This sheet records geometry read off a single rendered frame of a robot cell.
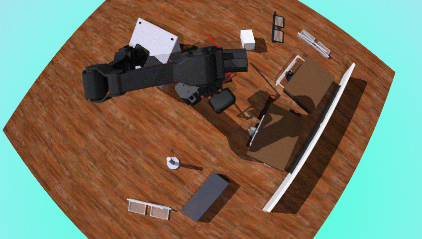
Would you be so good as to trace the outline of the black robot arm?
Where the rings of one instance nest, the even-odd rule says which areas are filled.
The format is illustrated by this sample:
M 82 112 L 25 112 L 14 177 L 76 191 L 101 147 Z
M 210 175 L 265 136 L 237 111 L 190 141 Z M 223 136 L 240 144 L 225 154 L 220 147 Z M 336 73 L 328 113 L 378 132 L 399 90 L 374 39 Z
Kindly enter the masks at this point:
M 143 46 L 127 45 L 118 50 L 110 63 L 91 65 L 82 71 L 86 100 L 103 103 L 126 92 L 178 83 L 175 90 L 180 98 L 195 106 L 207 92 L 206 87 L 225 80 L 224 73 L 248 72 L 244 48 L 201 47 L 182 53 L 175 62 L 148 67 L 144 64 L 149 50 Z

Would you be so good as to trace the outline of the black glasses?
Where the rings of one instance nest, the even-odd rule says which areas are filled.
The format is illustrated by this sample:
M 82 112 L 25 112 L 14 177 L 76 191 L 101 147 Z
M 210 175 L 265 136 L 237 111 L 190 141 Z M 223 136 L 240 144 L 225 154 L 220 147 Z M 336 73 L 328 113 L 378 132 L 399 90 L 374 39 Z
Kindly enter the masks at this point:
M 276 15 L 276 12 L 273 14 L 273 26 L 272 26 L 272 42 L 276 41 L 283 43 L 283 31 L 277 30 L 275 27 L 284 28 L 284 17 Z

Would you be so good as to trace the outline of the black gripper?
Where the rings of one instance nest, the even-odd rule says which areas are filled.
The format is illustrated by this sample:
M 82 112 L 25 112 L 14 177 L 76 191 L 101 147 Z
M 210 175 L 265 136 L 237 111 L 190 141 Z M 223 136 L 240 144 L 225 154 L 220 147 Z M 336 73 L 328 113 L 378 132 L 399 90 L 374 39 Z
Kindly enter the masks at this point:
M 206 87 L 207 92 L 204 94 L 202 93 L 202 96 L 204 98 L 211 96 L 211 98 L 208 100 L 208 103 L 216 114 L 222 113 L 224 110 L 236 103 L 236 97 L 230 91 L 229 88 L 225 88 L 219 92 L 222 87 L 223 84 L 221 82 L 218 82 L 216 84 Z

